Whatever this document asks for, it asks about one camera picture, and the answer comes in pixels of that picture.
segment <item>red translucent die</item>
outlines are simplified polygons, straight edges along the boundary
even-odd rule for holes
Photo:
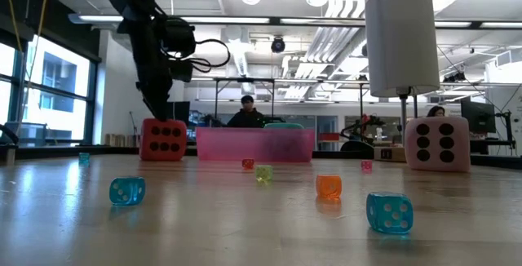
[[[187,148],[187,126],[179,120],[147,118],[141,126],[139,157],[145,161],[179,161]]]
[[[254,169],[254,159],[243,159],[241,164],[245,170]]]

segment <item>pink translucent box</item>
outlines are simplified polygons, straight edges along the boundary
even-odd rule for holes
[[[202,161],[310,162],[313,129],[196,129],[197,156]]]

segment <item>white cylindrical lamp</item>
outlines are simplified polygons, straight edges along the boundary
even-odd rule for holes
[[[368,0],[366,38],[372,96],[401,98],[440,88],[432,0]]]

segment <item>large red foam die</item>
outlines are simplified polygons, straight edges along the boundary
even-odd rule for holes
[[[470,170],[470,138],[462,117],[425,117],[408,122],[405,130],[408,166],[425,171]]]
[[[141,126],[139,157],[145,161],[179,161],[187,148],[187,126],[179,120],[147,118]]]

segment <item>teal container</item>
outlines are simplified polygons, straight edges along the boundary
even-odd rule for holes
[[[298,123],[268,123],[264,126],[264,128],[286,128],[286,129],[303,129],[303,126]]]

